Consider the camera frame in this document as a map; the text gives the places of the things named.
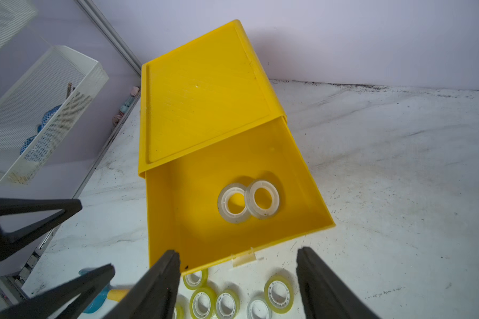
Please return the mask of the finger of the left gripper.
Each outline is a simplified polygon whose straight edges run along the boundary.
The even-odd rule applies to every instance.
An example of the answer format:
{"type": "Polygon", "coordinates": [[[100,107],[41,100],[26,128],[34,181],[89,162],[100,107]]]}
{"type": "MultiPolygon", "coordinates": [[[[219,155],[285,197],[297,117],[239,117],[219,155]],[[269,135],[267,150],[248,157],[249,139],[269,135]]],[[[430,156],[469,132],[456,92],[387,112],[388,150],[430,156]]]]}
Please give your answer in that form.
{"type": "Polygon", "coordinates": [[[59,318],[78,318],[110,283],[115,275],[111,264],[96,268],[61,286],[55,287],[0,312],[0,318],[49,318],[66,306],[59,318]]]}
{"type": "Polygon", "coordinates": [[[81,210],[79,199],[0,198],[0,262],[81,210]]]}

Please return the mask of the clear tape roll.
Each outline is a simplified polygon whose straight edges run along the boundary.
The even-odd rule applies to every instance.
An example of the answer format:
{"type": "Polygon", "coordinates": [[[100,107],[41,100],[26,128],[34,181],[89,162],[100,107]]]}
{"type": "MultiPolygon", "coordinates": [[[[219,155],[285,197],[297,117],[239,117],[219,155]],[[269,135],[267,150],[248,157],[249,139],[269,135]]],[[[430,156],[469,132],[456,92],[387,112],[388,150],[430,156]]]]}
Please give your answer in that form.
{"type": "Polygon", "coordinates": [[[279,211],[280,203],[281,198],[277,188],[267,180],[254,180],[247,187],[246,208],[257,219],[274,217],[279,211]]]}
{"type": "Polygon", "coordinates": [[[217,207],[225,221],[239,224],[251,217],[246,207],[245,195],[246,186],[240,183],[232,183],[223,188],[218,196],[217,207]]]}
{"type": "Polygon", "coordinates": [[[271,319],[272,311],[262,296],[253,297],[247,305],[247,319],[271,319]]]}

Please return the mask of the yellow drawer cabinet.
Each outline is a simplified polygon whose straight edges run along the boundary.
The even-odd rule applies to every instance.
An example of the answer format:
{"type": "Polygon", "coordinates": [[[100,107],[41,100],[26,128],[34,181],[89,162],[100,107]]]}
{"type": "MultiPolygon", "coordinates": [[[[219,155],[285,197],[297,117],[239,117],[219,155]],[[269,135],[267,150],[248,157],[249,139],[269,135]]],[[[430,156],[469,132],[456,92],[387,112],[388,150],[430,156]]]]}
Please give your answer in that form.
{"type": "Polygon", "coordinates": [[[335,226],[240,21],[144,64],[141,93],[151,265],[173,250],[188,274],[335,226]],[[227,222],[220,192],[257,179],[278,190],[278,212],[227,222]]]}

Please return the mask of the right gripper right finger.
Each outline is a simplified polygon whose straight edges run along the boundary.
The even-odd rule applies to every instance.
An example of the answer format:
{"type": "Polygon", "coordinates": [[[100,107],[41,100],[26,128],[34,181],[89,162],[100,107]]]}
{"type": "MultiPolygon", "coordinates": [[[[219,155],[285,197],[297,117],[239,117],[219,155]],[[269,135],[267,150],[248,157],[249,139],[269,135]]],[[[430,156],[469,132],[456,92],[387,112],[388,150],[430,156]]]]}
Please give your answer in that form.
{"type": "Polygon", "coordinates": [[[298,250],[296,273],[307,318],[378,317],[312,248],[298,250]]]}

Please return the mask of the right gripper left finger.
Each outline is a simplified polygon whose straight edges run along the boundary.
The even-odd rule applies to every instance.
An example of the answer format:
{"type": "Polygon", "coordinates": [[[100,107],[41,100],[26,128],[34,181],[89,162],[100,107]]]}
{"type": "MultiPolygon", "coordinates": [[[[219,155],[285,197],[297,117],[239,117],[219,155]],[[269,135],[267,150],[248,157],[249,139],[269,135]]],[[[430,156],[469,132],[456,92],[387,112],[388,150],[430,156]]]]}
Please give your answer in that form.
{"type": "Polygon", "coordinates": [[[180,255],[166,251],[105,318],[172,318],[180,276],[180,255]]]}

